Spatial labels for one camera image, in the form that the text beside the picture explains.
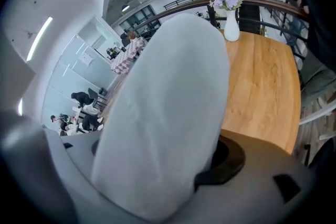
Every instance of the black chair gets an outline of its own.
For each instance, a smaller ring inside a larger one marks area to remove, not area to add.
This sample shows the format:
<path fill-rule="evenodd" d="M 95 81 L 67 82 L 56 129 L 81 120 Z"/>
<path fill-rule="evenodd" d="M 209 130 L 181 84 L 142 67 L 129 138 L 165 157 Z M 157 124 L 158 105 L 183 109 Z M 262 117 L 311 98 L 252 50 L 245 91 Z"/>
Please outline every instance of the black chair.
<path fill-rule="evenodd" d="M 95 107 L 95 105 L 98 105 L 98 106 L 107 105 L 101 101 L 98 101 L 98 98 L 103 99 L 105 101 L 107 100 L 103 97 L 98 96 L 98 94 L 95 91 L 93 91 L 91 88 L 88 89 L 88 93 L 89 93 L 90 99 L 94 100 L 93 105 L 92 105 L 93 107 Z"/>
<path fill-rule="evenodd" d="M 120 35 L 120 38 L 121 38 L 122 45 L 124 47 L 126 47 L 129 43 L 131 43 L 130 40 L 127 38 L 127 35 L 125 33 L 122 33 Z"/>
<path fill-rule="evenodd" d="M 330 158 L 332 157 L 333 154 L 335 154 L 334 142 L 332 138 L 328 139 L 324 143 L 324 145 L 316 153 L 314 159 L 310 164 L 309 164 L 310 144 L 305 145 L 305 149 L 307 150 L 307 154 L 304 160 L 304 165 L 308 166 L 317 175 L 323 173 L 325 167 L 329 164 Z"/>

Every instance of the window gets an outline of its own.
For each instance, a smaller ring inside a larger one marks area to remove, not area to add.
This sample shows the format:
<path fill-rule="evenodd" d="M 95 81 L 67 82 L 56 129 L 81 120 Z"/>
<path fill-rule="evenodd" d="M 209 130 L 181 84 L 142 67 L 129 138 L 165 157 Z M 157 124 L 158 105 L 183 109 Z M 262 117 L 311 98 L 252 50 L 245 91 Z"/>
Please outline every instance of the window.
<path fill-rule="evenodd" d="M 134 15 L 130 16 L 128 19 L 126 19 L 122 24 L 120 24 L 120 27 L 127 33 L 135 29 L 137 26 L 139 26 L 146 20 L 152 18 L 153 16 L 155 16 L 153 9 L 150 6 L 147 6 L 142 10 L 138 11 L 137 13 L 135 13 Z M 135 30 L 135 33 L 137 35 L 141 35 L 160 26 L 161 26 L 160 22 L 158 20 L 155 20 Z"/>

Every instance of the dark clothing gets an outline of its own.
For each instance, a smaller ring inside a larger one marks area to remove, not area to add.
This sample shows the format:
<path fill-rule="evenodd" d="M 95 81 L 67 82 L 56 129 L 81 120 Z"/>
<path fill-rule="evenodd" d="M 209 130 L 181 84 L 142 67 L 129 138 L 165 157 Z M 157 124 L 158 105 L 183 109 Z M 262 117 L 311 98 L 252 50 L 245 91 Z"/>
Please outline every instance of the dark clothing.
<path fill-rule="evenodd" d="M 336 37 L 332 0 L 302 0 L 309 7 L 308 49 L 336 73 Z"/>
<path fill-rule="evenodd" d="M 301 77 L 304 88 L 301 91 L 301 106 L 308 106 L 313 100 L 322 96 L 325 91 L 335 86 L 336 74 L 308 51 Z"/>
<path fill-rule="evenodd" d="M 91 104 L 94 99 L 90 99 L 89 95 L 84 92 L 77 92 L 74 94 L 74 98 L 79 102 L 79 105 L 83 107 L 86 104 Z"/>
<path fill-rule="evenodd" d="M 90 124 L 92 124 L 93 130 L 95 131 L 101 124 L 97 121 L 97 119 L 97 116 L 86 115 L 82 121 L 83 130 L 90 131 Z"/>
<path fill-rule="evenodd" d="M 59 118 L 60 118 L 61 121 L 64 121 L 68 124 L 71 123 L 71 117 L 66 115 L 66 114 L 60 114 Z"/>

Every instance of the ceiling light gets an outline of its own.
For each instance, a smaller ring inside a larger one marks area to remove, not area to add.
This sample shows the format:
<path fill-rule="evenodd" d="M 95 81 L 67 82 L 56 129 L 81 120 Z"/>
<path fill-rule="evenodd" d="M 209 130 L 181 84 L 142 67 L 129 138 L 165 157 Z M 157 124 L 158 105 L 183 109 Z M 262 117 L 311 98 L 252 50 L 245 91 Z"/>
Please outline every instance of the ceiling light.
<path fill-rule="evenodd" d="M 33 42 L 33 45 L 32 45 L 32 47 L 30 48 L 30 51 L 29 51 L 29 53 L 28 53 L 27 61 L 30 61 L 31 58 L 33 57 L 34 51 L 35 51 L 35 49 L 36 49 L 36 46 L 37 46 L 39 40 L 41 39 L 41 36 L 43 35 L 44 31 L 47 29 L 47 27 L 48 27 L 48 25 L 50 24 L 51 21 L 52 21 L 52 18 L 49 17 L 49 18 L 46 20 L 46 22 L 43 24 L 43 26 L 42 26 L 40 32 L 38 32 L 38 34 L 37 34 L 37 36 L 36 36 L 36 38 L 35 38 L 35 40 L 34 40 L 34 42 Z"/>
<path fill-rule="evenodd" d="M 123 5 L 121 7 L 121 11 L 124 12 L 126 9 L 128 9 L 130 7 L 130 5 Z"/>
<path fill-rule="evenodd" d="M 22 116 L 22 99 L 20 100 L 19 106 L 17 107 L 17 113 Z"/>

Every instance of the fluorescent light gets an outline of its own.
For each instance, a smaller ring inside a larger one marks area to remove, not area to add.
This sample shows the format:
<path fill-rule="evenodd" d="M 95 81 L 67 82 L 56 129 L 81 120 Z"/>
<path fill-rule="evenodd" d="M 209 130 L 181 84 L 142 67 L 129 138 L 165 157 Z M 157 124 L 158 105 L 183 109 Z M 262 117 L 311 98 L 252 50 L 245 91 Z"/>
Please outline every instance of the fluorescent light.
<path fill-rule="evenodd" d="M 34 51 L 35 51 L 35 49 L 36 49 L 36 46 L 37 46 L 38 42 L 40 41 L 41 36 L 43 35 L 44 31 L 47 29 L 47 27 L 48 27 L 48 25 L 50 24 L 51 21 L 52 21 L 52 18 L 49 17 L 49 18 L 46 20 L 46 22 L 43 24 L 43 26 L 42 26 L 40 32 L 38 32 L 38 34 L 37 34 L 37 36 L 36 36 L 36 38 L 35 38 L 35 40 L 34 40 L 34 42 L 33 42 L 33 45 L 32 45 L 32 47 L 30 48 L 30 51 L 29 51 L 29 53 L 28 53 L 27 61 L 30 61 L 31 58 L 33 57 Z"/>
<path fill-rule="evenodd" d="M 124 6 L 122 6 L 122 12 L 124 12 L 126 9 L 128 9 L 130 6 L 129 5 L 124 5 Z"/>
<path fill-rule="evenodd" d="M 22 99 L 20 100 L 20 103 L 17 107 L 17 113 L 22 116 Z"/>
<path fill-rule="evenodd" d="M 79 53 L 80 49 L 84 46 L 85 43 L 82 44 L 82 46 L 80 46 L 80 48 L 77 50 L 76 54 Z"/>
<path fill-rule="evenodd" d="M 78 61 L 76 61 L 76 62 L 73 64 L 73 67 L 72 67 L 72 69 L 74 69 L 74 67 L 75 67 L 75 65 L 77 64 L 77 62 L 78 62 Z"/>
<path fill-rule="evenodd" d="M 65 69 L 65 71 L 64 71 L 64 73 L 63 73 L 63 75 L 62 75 L 62 77 L 64 77 L 65 72 L 67 72 L 67 70 L 68 70 L 68 68 L 69 68 L 69 65 L 70 65 L 70 64 L 68 64 L 67 68 Z"/>

